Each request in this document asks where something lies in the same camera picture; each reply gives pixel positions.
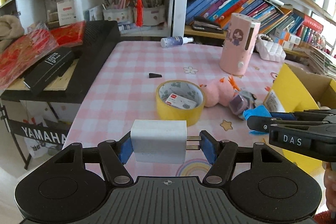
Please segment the person's right hand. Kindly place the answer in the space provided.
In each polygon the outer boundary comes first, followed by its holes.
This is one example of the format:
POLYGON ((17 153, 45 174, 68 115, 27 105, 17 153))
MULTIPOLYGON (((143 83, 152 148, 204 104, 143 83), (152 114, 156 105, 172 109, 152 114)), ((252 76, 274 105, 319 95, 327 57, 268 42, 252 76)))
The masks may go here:
POLYGON ((325 191, 325 196, 326 196, 326 205, 331 213, 331 216, 335 217, 335 178, 336 178, 336 173, 335 170, 332 169, 331 163, 330 162, 322 162, 322 166, 325 170, 324 173, 324 186, 326 188, 325 191))

